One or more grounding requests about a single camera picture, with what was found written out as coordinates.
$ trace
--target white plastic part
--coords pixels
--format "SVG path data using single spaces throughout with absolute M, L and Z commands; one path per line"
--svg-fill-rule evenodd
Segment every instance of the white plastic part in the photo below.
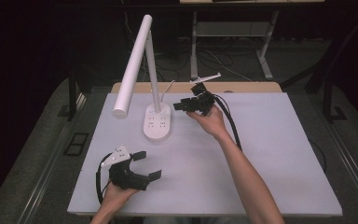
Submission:
M 156 113 L 153 105 L 147 107 L 145 112 L 144 133 L 152 142 L 165 140 L 171 128 L 171 108 L 161 103 L 161 111 Z
M 208 80 L 214 79 L 216 77 L 221 77 L 221 76 L 222 75 L 220 75 L 220 73 L 217 73 L 217 75 L 210 76 L 210 77 L 198 77 L 196 80 L 190 81 L 190 83 L 191 84 L 197 84 L 197 83 L 208 81 Z
M 118 119 L 124 119 L 128 116 L 133 88 L 135 86 L 136 78 L 138 77 L 139 67 L 142 62 L 144 51 L 146 50 L 147 65 L 149 67 L 153 94 L 153 104 L 150 105 L 145 112 L 144 133 L 150 141 L 162 141 L 170 132 L 171 108 L 159 101 L 153 39 L 150 31 L 151 24 L 151 16 L 145 15 L 141 28 L 139 29 L 139 33 L 136 37 L 112 113 L 113 116 Z
M 129 160 L 130 158 L 131 155 L 127 150 L 127 148 L 124 147 L 124 145 L 121 145 L 118 148 L 116 148 L 108 158 L 106 158 L 106 160 L 101 164 L 101 167 L 113 165 L 121 161 L 126 161 Z

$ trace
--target forearm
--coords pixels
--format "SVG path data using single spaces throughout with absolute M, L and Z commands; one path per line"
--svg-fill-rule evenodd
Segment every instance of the forearm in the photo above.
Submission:
M 92 218 L 91 224 L 107 224 L 114 216 L 114 212 L 106 206 L 101 206 Z
M 220 133 L 215 139 L 223 149 L 237 192 L 252 223 L 284 223 L 269 188 L 230 135 Z

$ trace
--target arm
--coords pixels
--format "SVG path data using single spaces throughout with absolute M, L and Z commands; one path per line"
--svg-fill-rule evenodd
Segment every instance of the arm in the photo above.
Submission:
M 284 223 L 269 188 L 227 132 L 222 111 L 214 105 L 207 116 L 195 112 L 187 114 L 195 119 L 206 133 L 211 134 L 222 148 L 243 208 L 251 222 Z
M 92 218 L 91 224 L 109 223 L 115 213 L 120 210 L 130 196 L 138 191 L 137 189 L 121 189 L 109 183 L 101 207 Z

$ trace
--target wrist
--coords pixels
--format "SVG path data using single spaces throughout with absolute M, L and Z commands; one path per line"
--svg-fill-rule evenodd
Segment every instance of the wrist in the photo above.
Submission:
M 221 132 L 221 133 L 217 133 L 214 136 L 214 139 L 216 139 L 217 142 L 221 143 L 221 142 L 225 142 L 227 140 L 231 140 L 231 136 L 229 135 L 228 132 Z

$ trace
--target white cable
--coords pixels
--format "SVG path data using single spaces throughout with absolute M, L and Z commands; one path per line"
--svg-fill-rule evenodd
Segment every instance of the white cable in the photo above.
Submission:
M 230 72 L 230 73 L 232 73 L 232 74 L 235 74 L 235 75 L 237 75 L 237 76 L 240 76 L 240 77 L 244 77 L 244 78 L 248 79 L 249 81 L 252 81 L 250 78 L 248 78 L 248 77 L 246 77 L 246 76 L 243 76 L 243 75 L 241 75 L 241 74 L 239 74 L 239 73 L 236 73 L 236 72 L 234 72 L 234 71 L 228 69 L 227 67 L 225 67 L 225 66 L 222 64 L 222 62 L 220 62 L 220 60 L 219 60 L 216 56 L 214 56 L 214 54 L 211 53 L 209 50 L 205 50 L 205 51 L 208 52 L 208 53 L 210 53 L 210 54 L 220 63 L 220 65 L 222 65 L 226 70 L 228 70 L 228 72 Z
M 164 92 L 161 94 L 161 97 L 159 98 L 159 101 L 162 102 L 162 98 L 164 97 L 165 92 L 172 86 L 173 82 L 175 80 L 171 81 L 170 85 L 168 85 L 167 88 L 165 88 Z

